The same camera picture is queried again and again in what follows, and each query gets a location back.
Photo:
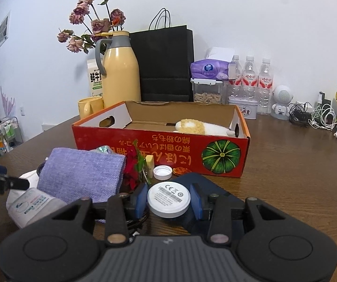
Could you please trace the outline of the water bottle right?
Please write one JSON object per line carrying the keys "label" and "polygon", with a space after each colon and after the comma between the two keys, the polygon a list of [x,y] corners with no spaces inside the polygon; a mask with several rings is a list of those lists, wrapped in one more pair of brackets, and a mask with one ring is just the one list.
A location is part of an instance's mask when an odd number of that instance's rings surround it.
{"label": "water bottle right", "polygon": [[263,59],[258,73],[258,114],[270,113],[273,79],[270,59]]}

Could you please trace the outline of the red artificial rose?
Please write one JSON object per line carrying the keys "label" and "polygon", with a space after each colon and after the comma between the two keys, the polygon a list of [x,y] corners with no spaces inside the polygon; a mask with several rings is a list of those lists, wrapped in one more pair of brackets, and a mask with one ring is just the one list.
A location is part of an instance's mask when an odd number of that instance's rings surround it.
{"label": "red artificial rose", "polygon": [[133,148],[127,153],[123,171],[121,188],[130,193],[135,191],[139,184],[146,183],[152,186],[152,178],[148,176],[146,156],[138,148],[138,140],[132,143]]}

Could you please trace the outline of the white milk carton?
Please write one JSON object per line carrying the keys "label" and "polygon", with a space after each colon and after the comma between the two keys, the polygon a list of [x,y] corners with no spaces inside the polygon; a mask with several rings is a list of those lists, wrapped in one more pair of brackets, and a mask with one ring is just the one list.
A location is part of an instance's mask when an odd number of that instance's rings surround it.
{"label": "white milk carton", "polygon": [[87,60],[87,75],[89,79],[89,88],[91,96],[92,97],[102,96],[103,91],[102,91],[101,74],[95,59]]}

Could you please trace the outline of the iridescent ball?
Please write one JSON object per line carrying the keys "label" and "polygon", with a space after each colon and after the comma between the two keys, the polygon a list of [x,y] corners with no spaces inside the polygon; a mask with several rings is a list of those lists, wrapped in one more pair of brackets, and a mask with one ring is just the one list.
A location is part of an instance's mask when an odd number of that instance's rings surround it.
{"label": "iridescent ball", "polygon": [[108,145],[104,145],[104,146],[99,146],[98,148],[95,148],[93,150],[91,150],[92,152],[97,152],[97,153],[102,153],[102,154],[106,154],[106,155],[115,155],[116,152],[114,151],[114,149]]}

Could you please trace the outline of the white robot figurine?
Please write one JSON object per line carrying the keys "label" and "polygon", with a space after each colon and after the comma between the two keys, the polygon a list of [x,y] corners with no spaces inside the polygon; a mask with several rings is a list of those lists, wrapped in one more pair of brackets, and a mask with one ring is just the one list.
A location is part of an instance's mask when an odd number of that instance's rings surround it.
{"label": "white robot figurine", "polygon": [[270,115],[278,120],[289,119],[289,104],[293,99],[291,89],[286,85],[278,85],[273,90],[273,105]]}

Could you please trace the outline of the white tin box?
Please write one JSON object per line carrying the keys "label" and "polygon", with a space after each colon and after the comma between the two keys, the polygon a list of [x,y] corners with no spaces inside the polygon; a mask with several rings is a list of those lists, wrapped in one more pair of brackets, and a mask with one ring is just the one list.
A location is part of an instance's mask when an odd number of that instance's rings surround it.
{"label": "white tin box", "polygon": [[257,118],[258,102],[254,99],[229,96],[228,104],[238,106],[245,119]]}

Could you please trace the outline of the red cardboard pumpkin box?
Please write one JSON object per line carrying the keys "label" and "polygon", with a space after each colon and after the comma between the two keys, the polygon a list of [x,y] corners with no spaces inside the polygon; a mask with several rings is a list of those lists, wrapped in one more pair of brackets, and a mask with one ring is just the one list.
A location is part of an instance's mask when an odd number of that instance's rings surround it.
{"label": "red cardboard pumpkin box", "polygon": [[[178,133],[175,124],[182,119],[229,128],[235,137]],[[120,102],[75,122],[72,130],[79,150],[108,145],[126,155],[137,139],[142,154],[153,155],[156,165],[234,178],[243,174],[251,141],[237,106],[196,102]]]}

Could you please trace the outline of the dried pink rose bouquet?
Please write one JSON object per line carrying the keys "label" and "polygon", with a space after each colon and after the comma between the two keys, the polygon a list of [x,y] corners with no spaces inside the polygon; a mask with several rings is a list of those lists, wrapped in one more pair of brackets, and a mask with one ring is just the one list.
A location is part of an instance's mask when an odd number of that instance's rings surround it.
{"label": "dried pink rose bouquet", "polygon": [[72,53],[88,54],[101,39],[110,39],[113,32],[123,31],[126,17],[118,8],[111,10],[109,0],[78,0],[69,15],[73,26],[83,26],[83,33],[61,29],[57,41],[64,43]]}

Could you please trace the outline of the dried orange leaf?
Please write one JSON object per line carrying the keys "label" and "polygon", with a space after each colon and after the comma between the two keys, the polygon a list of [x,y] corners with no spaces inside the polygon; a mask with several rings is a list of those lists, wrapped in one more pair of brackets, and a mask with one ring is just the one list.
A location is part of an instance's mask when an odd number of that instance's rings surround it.
{"label": "dried orange leaf", "polygon": [[186,167],[175,167],[173,168],[173,174],[176,176],[182,176],[184,174],[189,174],[191,171]]}

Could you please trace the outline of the yellow ceramic mug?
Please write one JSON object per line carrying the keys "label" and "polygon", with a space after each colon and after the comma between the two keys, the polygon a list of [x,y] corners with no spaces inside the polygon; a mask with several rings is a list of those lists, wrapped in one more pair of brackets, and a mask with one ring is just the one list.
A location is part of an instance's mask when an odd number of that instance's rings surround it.
{"label": "yellow ceramic mug", "polygon": [[101,96],[94,96],[84,98],[78,101],[78,109],[80,119],[89,117],[94,113],[98,113],[104,108],[103,98]]}

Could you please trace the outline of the purple knitted cloth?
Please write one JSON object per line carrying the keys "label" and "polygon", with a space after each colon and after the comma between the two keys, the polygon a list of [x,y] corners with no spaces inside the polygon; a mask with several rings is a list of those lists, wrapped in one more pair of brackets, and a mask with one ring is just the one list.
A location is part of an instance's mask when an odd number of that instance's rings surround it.
{"label": "purple knitted cloth", "polygon": [[55,148],[40,172],[37,189],[71,203],[81,197],[106,202],[119,192],[126,157],[72,148]]}

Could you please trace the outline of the small yellow packet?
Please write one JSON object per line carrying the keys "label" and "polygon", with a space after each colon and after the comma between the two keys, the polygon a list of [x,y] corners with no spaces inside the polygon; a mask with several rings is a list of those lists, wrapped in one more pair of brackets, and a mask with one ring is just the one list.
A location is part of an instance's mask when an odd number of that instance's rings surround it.
{"label": "small yellow packet", "polygon": [[154,156],[153,155],[146,155],[145,161],[146,161],[147,176],[148,176],[148,178],[153,178],[154,167],[155,167]]}

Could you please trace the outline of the clear seed container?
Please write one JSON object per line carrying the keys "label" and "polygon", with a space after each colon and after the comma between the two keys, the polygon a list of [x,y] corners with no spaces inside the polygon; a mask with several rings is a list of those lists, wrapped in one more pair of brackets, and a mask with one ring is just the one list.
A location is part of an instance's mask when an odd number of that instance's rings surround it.
{"label": "clear seed container", "polygon": [[203,104],[221,104],[223,83],[213,79],[192,78],[193,101]]}

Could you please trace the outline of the white round device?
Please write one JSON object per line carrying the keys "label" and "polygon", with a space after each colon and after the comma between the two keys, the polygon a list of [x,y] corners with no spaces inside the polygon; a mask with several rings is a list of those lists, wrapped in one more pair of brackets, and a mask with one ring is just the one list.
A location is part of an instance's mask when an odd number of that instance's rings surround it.
{"label": "white round device", "polygon": [[153,185],[147,193],[150,211],[161,218],[177,218],[190,206],[189,190],[178,182],[164,181]]}

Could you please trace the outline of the purple tissue pack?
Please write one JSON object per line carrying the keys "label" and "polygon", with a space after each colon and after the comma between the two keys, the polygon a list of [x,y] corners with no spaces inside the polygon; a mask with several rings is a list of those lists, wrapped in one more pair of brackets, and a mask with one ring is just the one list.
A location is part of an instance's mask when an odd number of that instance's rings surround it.
{"label": "purple tissue pack", "polygon": [[190,65],[193,79],[232,80],[236,64],[217,59],[197,60]]}

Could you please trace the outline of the yellow plush toy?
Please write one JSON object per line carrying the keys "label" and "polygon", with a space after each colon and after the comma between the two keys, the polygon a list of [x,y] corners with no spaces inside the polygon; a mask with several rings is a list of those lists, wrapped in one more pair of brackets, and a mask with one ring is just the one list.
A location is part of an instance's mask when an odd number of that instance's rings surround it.
{"label": "yellow plush toy", "polygon": [[229,128],[210,124],[194,119],[182,119],[175,124],[175,130],[183,134],[197,134],[203,136],[235,137],[235,131]]}

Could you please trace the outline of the black paper bag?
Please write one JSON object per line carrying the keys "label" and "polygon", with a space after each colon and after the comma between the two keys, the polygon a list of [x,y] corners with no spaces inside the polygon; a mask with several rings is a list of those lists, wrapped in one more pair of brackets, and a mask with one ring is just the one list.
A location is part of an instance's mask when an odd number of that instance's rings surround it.
{"label": "black paper bag", "polygon": [[130,40],[139,63],[142,100],[192,102],[192,30],[172,27],[170,12],[161,8],[148,30],[131,33]]}

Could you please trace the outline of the water bottle middle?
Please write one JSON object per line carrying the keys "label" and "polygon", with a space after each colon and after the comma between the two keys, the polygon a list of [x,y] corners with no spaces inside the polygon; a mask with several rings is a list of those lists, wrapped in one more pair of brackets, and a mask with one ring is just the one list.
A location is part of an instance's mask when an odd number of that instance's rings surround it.
{"label": "water bottle middle", "polygon": [[258,75],[254,64],[254,57],[247,56],[242,70],[242,95],[244,98],[254,99],[258,82]]}

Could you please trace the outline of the water bottle left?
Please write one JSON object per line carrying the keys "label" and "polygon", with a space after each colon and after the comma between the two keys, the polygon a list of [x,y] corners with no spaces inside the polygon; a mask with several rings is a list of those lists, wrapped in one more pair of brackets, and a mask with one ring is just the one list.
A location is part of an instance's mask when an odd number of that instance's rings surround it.
{"label": "water bottle left", "polygon": [[234,55],[228,65],[228,95],[238,97],[242,81],[241,66],[239,56]]}

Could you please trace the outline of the water bottle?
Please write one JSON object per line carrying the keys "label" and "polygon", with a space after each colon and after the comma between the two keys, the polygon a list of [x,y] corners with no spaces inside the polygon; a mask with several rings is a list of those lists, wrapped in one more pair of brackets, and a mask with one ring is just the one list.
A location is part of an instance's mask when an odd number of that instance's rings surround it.
{"label": "water bottle", "polygon": [[270,59],[263,59],[258,73],[258,114],[270,113],[273,79]]}
{"label": "water bottle", "polygon": [[228,65],[228,95],[238,97],[242,81],[241,66],[239,56],[234,55]]}
{"label": "water bottle", "polygon": [[254,57],[247,56],[242,70],[242,95],[244,98],[254,99],[258,82],[258,75],[254,64]]}

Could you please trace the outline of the yellow thermos jug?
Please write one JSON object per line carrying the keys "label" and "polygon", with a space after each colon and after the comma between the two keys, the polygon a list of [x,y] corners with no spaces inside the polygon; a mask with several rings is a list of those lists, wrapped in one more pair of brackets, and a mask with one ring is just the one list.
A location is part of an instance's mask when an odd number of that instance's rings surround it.
{"label": "yellow thermos jug", "polygon": [[106,108],[123,101],[141,101],[139,64],[127,31],[102,32],[95,58]]}

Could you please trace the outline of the white jar cap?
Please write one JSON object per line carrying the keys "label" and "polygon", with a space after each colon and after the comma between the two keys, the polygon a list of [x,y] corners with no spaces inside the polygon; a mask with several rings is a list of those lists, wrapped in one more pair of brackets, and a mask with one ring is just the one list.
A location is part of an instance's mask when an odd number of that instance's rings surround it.
{"label": "white jar cap", "polygon": [[166,181],[172,177],[173,169],[168,165],[159,165],[153,169],[153,176],[156,180]]}

